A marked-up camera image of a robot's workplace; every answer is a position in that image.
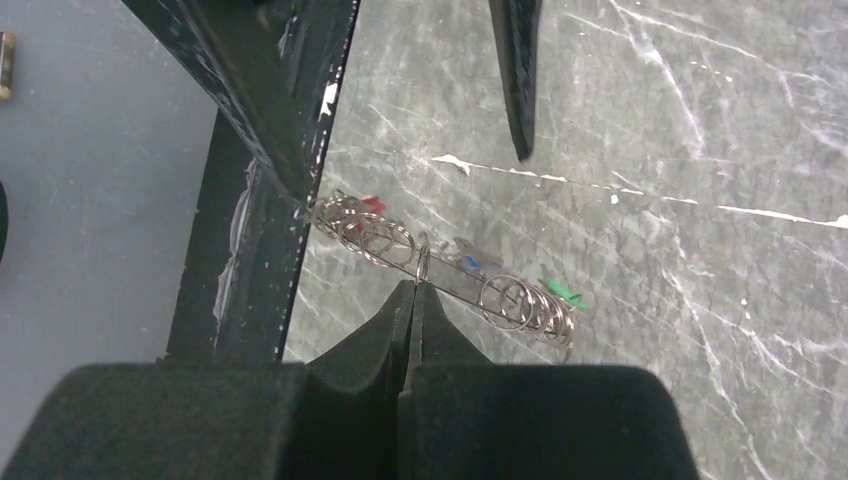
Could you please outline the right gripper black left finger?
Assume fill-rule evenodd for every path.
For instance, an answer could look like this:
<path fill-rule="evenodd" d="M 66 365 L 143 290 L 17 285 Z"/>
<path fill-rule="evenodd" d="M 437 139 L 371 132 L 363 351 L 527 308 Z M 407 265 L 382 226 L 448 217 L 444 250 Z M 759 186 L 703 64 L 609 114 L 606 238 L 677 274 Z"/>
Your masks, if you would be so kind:
<path fill-rule="evenodd" d="M 413 281 L 400 281 L 377 313 L 311 361 L 310 371 L 344 395 L 397 395 L 408 368 L 415 293 Z"/>

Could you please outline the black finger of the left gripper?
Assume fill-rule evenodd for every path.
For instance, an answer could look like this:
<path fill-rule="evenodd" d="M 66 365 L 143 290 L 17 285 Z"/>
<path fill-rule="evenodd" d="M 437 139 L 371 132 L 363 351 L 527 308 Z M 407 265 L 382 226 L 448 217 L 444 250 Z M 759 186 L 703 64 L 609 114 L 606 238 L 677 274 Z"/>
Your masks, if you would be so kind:
<path fill-rule="evenodd" d="M 128 1 L 290 202 L 317 192 L 360 4 Z"/>
<path fill-rule="evenodd" d="M 541 0 L 490 0 L 506 114 L 517 159 L 535 140 L 536 73 Z"/>

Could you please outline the blue plastic key tag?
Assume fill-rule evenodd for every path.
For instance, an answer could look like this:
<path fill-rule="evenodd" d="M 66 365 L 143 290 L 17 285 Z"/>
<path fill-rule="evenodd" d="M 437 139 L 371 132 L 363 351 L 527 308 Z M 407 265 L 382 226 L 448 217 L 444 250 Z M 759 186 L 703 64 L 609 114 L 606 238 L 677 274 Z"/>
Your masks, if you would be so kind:
<path fill-rule="evenodd" d="M 462 257 L 464 268 L 468 271 L 479 272 L 480 265 L 469 255 Z"/>

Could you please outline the green plastic key tag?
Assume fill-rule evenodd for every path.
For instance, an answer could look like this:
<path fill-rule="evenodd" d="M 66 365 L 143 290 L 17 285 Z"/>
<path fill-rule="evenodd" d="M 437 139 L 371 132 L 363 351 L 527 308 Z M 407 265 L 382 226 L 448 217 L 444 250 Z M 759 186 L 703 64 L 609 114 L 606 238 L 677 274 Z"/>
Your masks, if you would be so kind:
<path fill-rule="evenodd" d="M 569 306 L 582 312 L 586 312 L 588 310 L 587 305 L 583 302 L 581 294 L 572 292 L 561 283 L 552 279 L 544 279 L 543 283 L 553 295 L 562 299 Z"/>

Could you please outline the red plastic key tag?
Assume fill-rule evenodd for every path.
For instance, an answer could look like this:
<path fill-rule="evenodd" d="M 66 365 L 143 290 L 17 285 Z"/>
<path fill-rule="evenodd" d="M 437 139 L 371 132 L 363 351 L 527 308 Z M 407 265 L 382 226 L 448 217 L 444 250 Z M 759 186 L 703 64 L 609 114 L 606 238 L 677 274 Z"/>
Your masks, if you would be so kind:
<path fill-rule="evenodd" d="M 367 213 L 383 215 L 387 209 L 386 205 L 378 196 L 363 197 L 361 202 L 365 206 L 365 211 Z"/>

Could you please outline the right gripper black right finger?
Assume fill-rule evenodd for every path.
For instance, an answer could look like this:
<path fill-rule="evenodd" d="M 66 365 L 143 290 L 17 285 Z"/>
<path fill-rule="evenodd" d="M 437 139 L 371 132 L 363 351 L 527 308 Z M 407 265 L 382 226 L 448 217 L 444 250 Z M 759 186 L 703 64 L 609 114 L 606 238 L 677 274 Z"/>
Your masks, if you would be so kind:
<path fill-rule="evenodd" d="M 423 364 L 492 364 L 448 318 L 433 284 L 406 283 L 405 286 L 411 295 L 405 335 L 406 396 L 412 394 L 416 371 Z"/>

